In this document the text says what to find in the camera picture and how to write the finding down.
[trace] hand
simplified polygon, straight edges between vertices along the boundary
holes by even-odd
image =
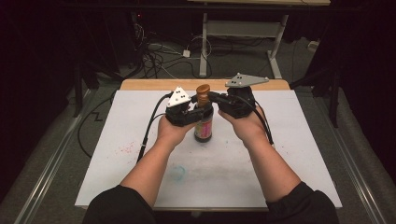
[[[256,109],[264,118],[260,107],[256,106]],[[265,139],[267,139],[264,127],[262,126],[262,122],[254,112],[250,113],[250,115],[248,115],[247,117],[241,119],[235,119],[231,115],[226,114],[221,110],[219,110],[219,114],[233,125],[233,130],[235,131],[236,136],[238,136],[238,138],[244,142],[245,146],[247,143],[251,143],[258,138],[264,137]]]
[[[165,144],[170,148],[175,148],[178,144],[183,141],[186,133],[195,126],[196,123],[186,125],[184,127],[177,127],[173,125],[169,120],[162,116],[158,124],[158,135],[157,143]]]

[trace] black sleeve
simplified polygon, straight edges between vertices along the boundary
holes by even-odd
[[[155,223],[152,209],[134,189],[116,186],[96,196],[83,224]]]
[[[326,194],[313,191],[304,182],[279,202],[267,205],[270,223],[339,223],[332,201]]]

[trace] dark glass bottle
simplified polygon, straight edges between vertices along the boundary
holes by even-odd
[[[198,142],[208,142],[212,138],[212,121],[213,121],[213,106],[209,103],[207,93],[210,91],[210,86],[207,84],[201,85],[197,88],[197,104],[195,107],[203,108],[210,106],[204,113],[201,121],[195,125],[194,136]]]

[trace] table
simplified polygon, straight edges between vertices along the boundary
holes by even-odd
[[[208,3],[237,3],[237,4],[261,4],[261,5],[285,5],[285,6],[328,6],[330,0],[189,0],[192,2]],[[282,40],[289,15],[283,15],[281,22],[258,22],[258,21],[210,21],[207,13],[203,18],[202,50],[200,63],[200,77],[206,77],[207,65],[207,36],[252,36],[252,37],[274,37],[274,47],[267,51],[269,64],[274,78],[282,78],[276,61],[276,53]]]
[[[177,86],[193,95],[196,87],[203,83],[211,85],[212,91],[223,92],[225,82],[225,79],[125,80],[116,93],[76,206],[86,208],[97,194],[119,184],[135,165],[151,111],[161,96]],[[265,110],[276,150],[311,188],[322,190],[336,207],[341,207],[303,111],[288,83],[270,80],[252,89]],[[158,113],[165,110],[165,104],[160,105]],[[233,133],[231,124],[215,113],[213,125],[213,137],[208,143],[196,142],[191,131],[172,153],[154,210],[267,209],[248,152]],[[153,122],[148,148],[155,140],[156,129],[157,122]]]

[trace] person's left arm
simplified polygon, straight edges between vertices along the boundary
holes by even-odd
[[[160,190],[166,164],[174,148],[183,141],[195,123],[177,127],[162,116],[158,125],[158,136],[154,146],[137,163],[120,184],[136,190],[150,207],[153,207]]]

